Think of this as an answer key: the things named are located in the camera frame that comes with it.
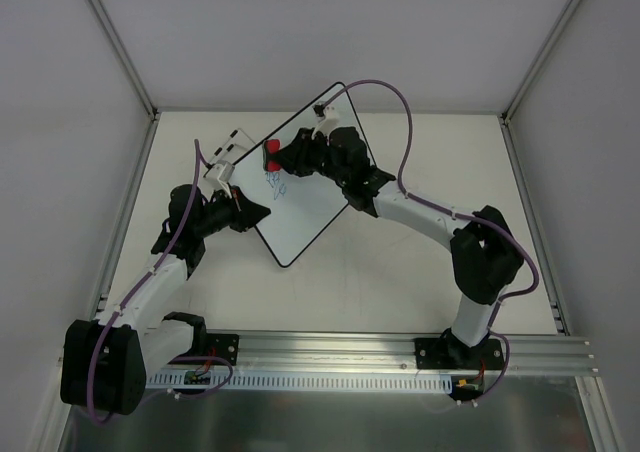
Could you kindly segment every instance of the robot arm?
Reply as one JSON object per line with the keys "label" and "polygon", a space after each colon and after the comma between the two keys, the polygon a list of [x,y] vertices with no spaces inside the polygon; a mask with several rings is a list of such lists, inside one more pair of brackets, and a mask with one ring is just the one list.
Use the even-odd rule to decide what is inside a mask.
{"label": "robot arm", "polygon": [[393,175],[371,163],[367,145],[354,127],[338,127],[325,134],[327,122],[337,123],[335,112],[322,106],[314,109],[323,118],[318,127],[300,129],[282,148],[278,141],[264,143],[265,170],[284,169],[298,177],[319,173],[333,180],[356,210],[402,223],[449,250],[463,296],[451,329],[442,335],[439,352],[463,368],[479,356],[488,340],[496,301],[524,260],[494,229],[463,220],[456,212],[492,222],[510,234],[504,217],[490,206],[470,212],[435,199],[425,199],[429,207],[411,200]]}
{"label": "robot arm", "polygon": [[171,192],[169,218],[151,249],[147,265],[134,284],[151,272],[138,293],[121,307],[123,294],[89,322],[76,320],[67,330],[62,365],[61,398],[68,404],[87,404],[91,356],[98,338],[117,313],[108,332],[94,377],[94,404],[98,410],[130,414],[140,402],[147,377],[181,354],[206,355],[207,328],[202,317],[171,313],[160,326],[149,325],[166,301],[189,279],[205,253],[204,239],[230,227],[244,232],[271,211],[247,199],[238,187],[224,187],[207,201],[199,189],[185,226],[164,261],[165,253],[187,207],[191,185]]}

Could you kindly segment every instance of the white board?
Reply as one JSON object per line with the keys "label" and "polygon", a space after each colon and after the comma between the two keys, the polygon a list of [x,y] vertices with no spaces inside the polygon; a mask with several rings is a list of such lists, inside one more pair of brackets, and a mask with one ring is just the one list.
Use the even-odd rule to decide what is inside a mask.
{"label": "white board", "polygon": [[[284,147],[299,129],[313,129],[318,119],[312,106],[326,101],[343,87],[342,83],[331,86],[264,140],[279,139]],[[331,105],[340,117],[338,127],[355,127],[364,137],[347,93]],[[289,267],[347,207],[347,201],[333,181],[319,174],[295,177],[284,171],[265,172],[262,143],[236,162],[229,183],[240,187],[249,200],[271,209],[271,215],[264,218],[256,230],[278,265]]]}
{"label": "white board", "polygon": [[[122,294],[144,267],[159,224],[167,217],[171,190],[191,182],[193,139],[200,139],[203,153],[210,157],[232,130],[242,127],[260,141],[292,113],[162,114],[109,301]],[[406,117],[361,113],[358,118],[378,167],[397,171],[405,147]],[[242,145],[250,145],[248,139],[238,137],[244,140]],[[414,115],[413,149],[405,178],[416,192],[450,204],[497,207],[514,236],[533,252],[496,117]],[[208,180],[201,180],[200,188],[206,196],[213,191]],[[200,265],[163,313],[201,315],[209,328],[437,333],[451,326],[461,297],[451,254],[442,246],[351,207],[287,269],[278,266],[254,230],[238,234],[225,229],[205,244],[207,252]],[[530,281],[529,270],[522,267],[509,290],[526,287]],[[507,301],[494,328],[508,334],[555,334],[544,286],[527,297]]]}

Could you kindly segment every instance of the white table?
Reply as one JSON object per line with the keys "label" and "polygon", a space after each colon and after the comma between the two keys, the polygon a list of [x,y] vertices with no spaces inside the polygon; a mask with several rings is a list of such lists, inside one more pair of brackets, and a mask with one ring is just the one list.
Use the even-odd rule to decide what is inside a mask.
{"label": "white table", "polygon": [[[169,192],[193,177],[193,139],[205,156],[242,127],[255,140],[291,114],[165,112],[156,132],[109,300],[143,267],[167,217]],[[402,114],[360,114],[379,167],[396,173],[405,147]],[[515,237],[533,245],[496,117],[416,115],[405,179],[414,192],[479,210],[500,209]],[[201,180],[209,195],[211,184]],[[224,230],[166,312],[205,317],[216,329],[323,332],[441,332],[455,317],[460,292],[450,254],[424,236],[347,209],[288,269],[281,269],[255,231]],[[526,265],[510,290],[526,286]],[[494,329],[555,334],[544,286],[507,301]]]}

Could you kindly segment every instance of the blue marker drawing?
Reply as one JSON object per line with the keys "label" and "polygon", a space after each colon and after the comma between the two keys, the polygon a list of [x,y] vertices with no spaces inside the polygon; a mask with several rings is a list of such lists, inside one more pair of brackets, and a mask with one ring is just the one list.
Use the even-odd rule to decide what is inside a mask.
{"label": "blue marker drawing", "polygon": [[280,172],[265,172],[264,175],[273,189],[273,200],[277,200],[278,197],[287,193],[287,185],[284,182],[280,182]]}

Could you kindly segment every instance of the blue writing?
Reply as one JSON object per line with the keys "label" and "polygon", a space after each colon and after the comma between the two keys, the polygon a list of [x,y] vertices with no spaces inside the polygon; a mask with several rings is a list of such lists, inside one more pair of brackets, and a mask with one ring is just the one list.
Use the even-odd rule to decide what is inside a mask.
{"label": "blue writing", "polygon": [[267,183],[273,189],[273,200],[277,200],[278,197],[287,193],[287,185],[280,182],[280,172],[265,172],[264,175],[267,178]]}

